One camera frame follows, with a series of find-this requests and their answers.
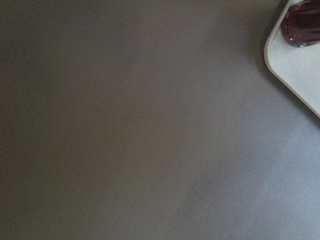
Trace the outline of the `white rectangular tray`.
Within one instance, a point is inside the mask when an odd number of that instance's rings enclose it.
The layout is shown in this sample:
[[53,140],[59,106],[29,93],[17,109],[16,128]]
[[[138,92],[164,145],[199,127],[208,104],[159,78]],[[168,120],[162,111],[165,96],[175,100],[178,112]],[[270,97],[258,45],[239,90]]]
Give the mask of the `white rectangular tray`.
[[289,45],[282,34],[281,22],[289,7],[287,0],[264,45],[264,61],[269,71],[292,91],[313,113],[320,116],[320,45]]

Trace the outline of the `dark sauce bottle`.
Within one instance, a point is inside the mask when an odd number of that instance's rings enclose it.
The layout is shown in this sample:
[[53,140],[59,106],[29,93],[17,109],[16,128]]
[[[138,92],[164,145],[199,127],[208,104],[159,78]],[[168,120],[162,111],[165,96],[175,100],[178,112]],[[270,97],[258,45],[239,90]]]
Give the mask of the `dark sauce bottle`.
[[293,47],[320,43],[320,2],[302,0],[291,5],[281,22],[284,40]]

